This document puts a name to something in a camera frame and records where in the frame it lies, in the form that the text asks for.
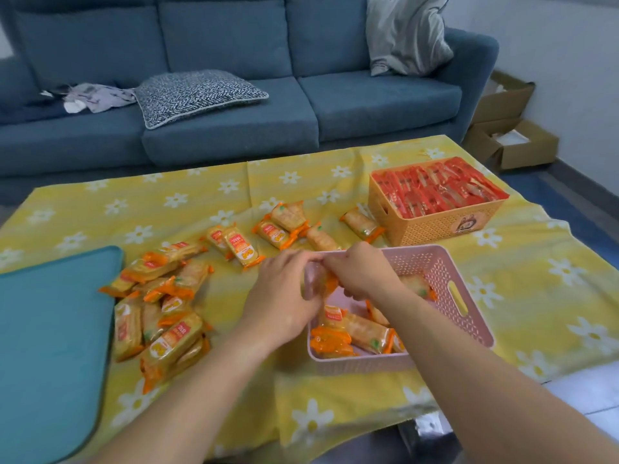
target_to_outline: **sofa backrest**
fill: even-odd
[[[296,77],[369,69],[367,0],[286,0]]]
[[[155,0],[9,0],[43,88],[139,85],[168,71]]]
[[[225,70],[245,80],[292,75],[283,0],[157,0],[173,72]]]

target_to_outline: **left hand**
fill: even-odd
[[[320,295],[307,301],[301,296],[301,276],[310,261],[322,256],[307,250],[285,250],[260,265],[237,326],[263,346],[266,354],[298,336],[322,307]]]

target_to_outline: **hand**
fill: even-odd
[[[357,242],[345,257],[327,255],[322,264],[336,274],[344,294],[358,301],[369,299],[380,304],[376,298],[382,292],[402,286],[383,251],[367,242]]]
[[[260,265],[258,280],[247,295],[237,327],[254,338],[255,347],[264,347],[269,354],[294,339],[313,319],[322,299],[303,299],[301,276],[308,262],[321,259],[315,252],[285,250]]]

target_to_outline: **sofa armrest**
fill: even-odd
[[[40,91],[28,64],[20,56],[0,59],[0,108],[25,106]]]
[[[462,89],[460,110],[454,117],[451,137],[460,143],[495,67],[499,43],[489,36],[453,28],[445,28],[445,41],[452,48],[454,58],[438,69],[433,77]]]

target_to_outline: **cardboard box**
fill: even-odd
[[[529,143],[503,146],[491,136],[516,130],[530,139]],[[556,159],[559,138],[533,122],[504,119],[473,125],[464,137],[462,147],[491,171],[516,169],[552,163]]]
[[[492,72],[490,79],[503,85],[506,91],[482,96],[471,124],[520,117],[535,90],[535,83],[525,83],[498,70]]]

